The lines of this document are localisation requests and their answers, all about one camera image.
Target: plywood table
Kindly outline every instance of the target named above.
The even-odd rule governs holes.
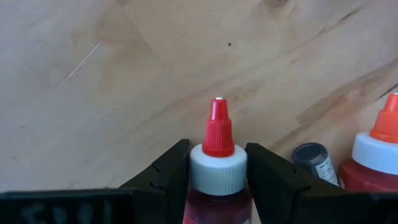
[[[237,144],[338,166],[398,83],[396,0],[0,2],[0,190],[117,187],[228,99]]]

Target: scratch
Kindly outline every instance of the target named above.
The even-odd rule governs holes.
[[[390,87],[387,91],[385,91],[382,95],[380,95],[377,100],[380,100],[383,96],[386,96],[390,92],[394,91],[397,87],[398,87],[398,83],[395,83],[392,87]]]
[[[351,16],[353,16],[354,14],[356,14],[357,12],[359,12],[363,7],[359,7],[357,9],[352,10],[350,13],[348,13],[347,15],[343,16],[338,23],[343,22],[345,20],[347,20],[348,18],[350,18]]]
[[[59,83],[57,85],[57,87],[55,87],[55,89],[59,89],[59,87],[65,82],[67,81],[69,78],[73,77],[73,75],[75,74],[75,72],[81,67],[81,65],[83,65],[83,63],[88,59],[88,57],[94,52],[94,50],[99,46],[99,43],[97,43],[96,45],[94,45],[94,47],[92,48],[92,50],[90,52],[88,52],[88,54],[86,55],[86,57],[80,62],[80,64],[78,64],[76,66],[75,69],[73,69],[73,71],[71,73],[69,73],[69,75],[67,75],[61,83]]]

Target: dropper bottle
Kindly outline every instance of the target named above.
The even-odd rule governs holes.
[[[190,153],[190,188],[183,224],[249,224],[252,198],[246,185],[248,156],[232,140],[227,102],[211,103],[203,144]]]

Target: label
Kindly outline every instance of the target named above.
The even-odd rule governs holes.
[[[317,170],[319,178],[338,186],[336,173],[329,156],[321,164],[315,166],[315,169]]]
[[[343,179],[340,177],[338,180],[339,180],[339,182],[340,182],[340,187],[341,187],[342,189],[345,189],[345,188],[346,188],[346,185],[344,184]]]

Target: red nozzle tip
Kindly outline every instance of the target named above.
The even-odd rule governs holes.
[[[211,102],[210,116],[206,122],[203,153],[212,157],[228,157],[234,154],[234,147],[226,99],[216,97]]]
[[[390,94],[369,135],[384,142],[398,143],[398,94]]]

